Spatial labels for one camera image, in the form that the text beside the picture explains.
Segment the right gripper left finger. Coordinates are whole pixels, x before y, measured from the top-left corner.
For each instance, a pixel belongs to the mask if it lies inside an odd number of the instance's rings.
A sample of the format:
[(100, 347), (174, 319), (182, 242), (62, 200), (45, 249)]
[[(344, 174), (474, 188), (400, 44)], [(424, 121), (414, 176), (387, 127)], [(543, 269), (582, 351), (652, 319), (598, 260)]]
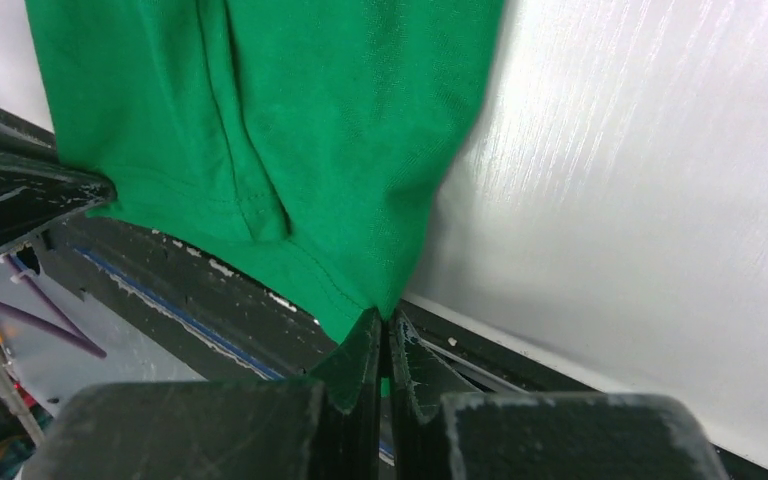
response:
[(365, 311), (307, 374), (81, 390), (26, 479), (374, 479), (382, 320)]

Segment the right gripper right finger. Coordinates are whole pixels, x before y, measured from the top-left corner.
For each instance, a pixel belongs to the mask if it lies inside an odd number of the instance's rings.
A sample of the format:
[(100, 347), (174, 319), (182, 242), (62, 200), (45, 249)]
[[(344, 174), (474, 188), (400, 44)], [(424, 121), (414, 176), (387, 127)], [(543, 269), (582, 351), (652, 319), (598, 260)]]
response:
[(725, 479), (701, 425), (661, 395), (488, 393), (389, 322), (399, 479)]

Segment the green t shirt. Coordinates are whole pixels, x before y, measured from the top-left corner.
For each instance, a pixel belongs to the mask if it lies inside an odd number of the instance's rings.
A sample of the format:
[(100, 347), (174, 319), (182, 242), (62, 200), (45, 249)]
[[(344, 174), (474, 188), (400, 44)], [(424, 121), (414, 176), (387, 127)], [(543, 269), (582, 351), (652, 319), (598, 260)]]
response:
[(30, 1), (94, 214), (240, 270), (343, 340), (395, 310), (486, 91), (500, 1)]

